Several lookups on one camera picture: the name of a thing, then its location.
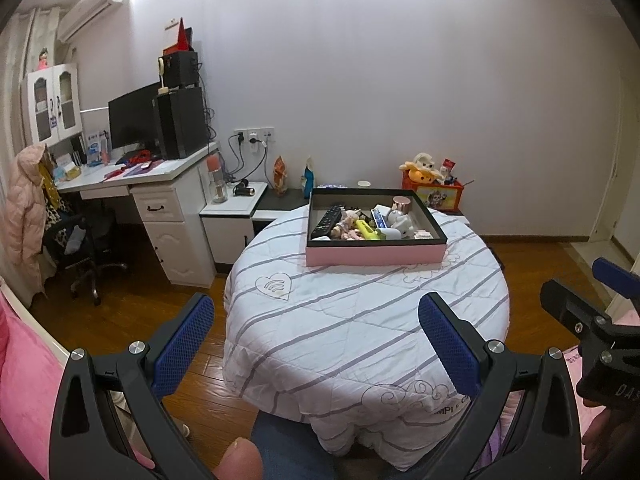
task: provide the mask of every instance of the white striped comforter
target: white striped comforter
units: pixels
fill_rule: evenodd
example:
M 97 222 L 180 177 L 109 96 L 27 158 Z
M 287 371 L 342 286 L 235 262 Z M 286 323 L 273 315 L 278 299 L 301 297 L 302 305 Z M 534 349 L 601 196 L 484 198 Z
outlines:
M 305 267 L 307 215 L 270 224 L 226 281 L 225 382 L 265 412 L 311 424 L 330 453 L 357 440 L 405 470 L 467 401 L 420 328 L 418 301 L 438 292 L 485 339 L 504 340 L 506 282 L 484 242 L 437 212 L 449 239 L 441 265 Z

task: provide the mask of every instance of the yellow plush toy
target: yellow plush toy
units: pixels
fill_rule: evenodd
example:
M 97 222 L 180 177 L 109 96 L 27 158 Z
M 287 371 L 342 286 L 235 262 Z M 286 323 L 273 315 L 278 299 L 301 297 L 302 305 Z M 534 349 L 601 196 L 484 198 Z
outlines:
M 429 153 L 418 153 L 412 162 L 407 161 L 399 169 L 408 171 L 409 178 L 416 184 L 431 184 L 437 178 L 444 180 L 444 176 L 433 169 L 433 158 Z

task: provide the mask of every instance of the computer monitor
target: computer monitor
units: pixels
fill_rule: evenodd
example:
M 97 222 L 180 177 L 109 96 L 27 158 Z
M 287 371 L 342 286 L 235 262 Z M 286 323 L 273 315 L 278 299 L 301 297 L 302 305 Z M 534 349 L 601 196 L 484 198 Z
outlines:
M 153 100 L 159 88 L 159 82 L 153 83 L 109 101 L 112 148 L 122 148 L 136 142 L 156 142 L 158 133 Z

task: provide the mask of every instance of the red box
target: red box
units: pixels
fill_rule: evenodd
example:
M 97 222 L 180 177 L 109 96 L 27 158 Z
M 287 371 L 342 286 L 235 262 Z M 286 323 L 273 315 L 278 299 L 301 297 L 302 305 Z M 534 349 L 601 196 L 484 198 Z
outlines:
M 409 172 L 402 172 L 402 189 L 413 189 L 427 207 L 437 211 L 458 211 L 458 204 L 465 187 L 457 180 L 452 186 L 433 182 L 416 184 L 409 178 Z

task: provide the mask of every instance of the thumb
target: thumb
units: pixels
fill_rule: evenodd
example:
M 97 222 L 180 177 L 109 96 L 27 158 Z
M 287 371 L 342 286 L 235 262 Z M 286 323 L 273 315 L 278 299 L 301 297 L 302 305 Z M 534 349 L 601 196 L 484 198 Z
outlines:
M 253 442 L 237 438 L 213 470 L 218 480 L 262 480 L 262 459 Z

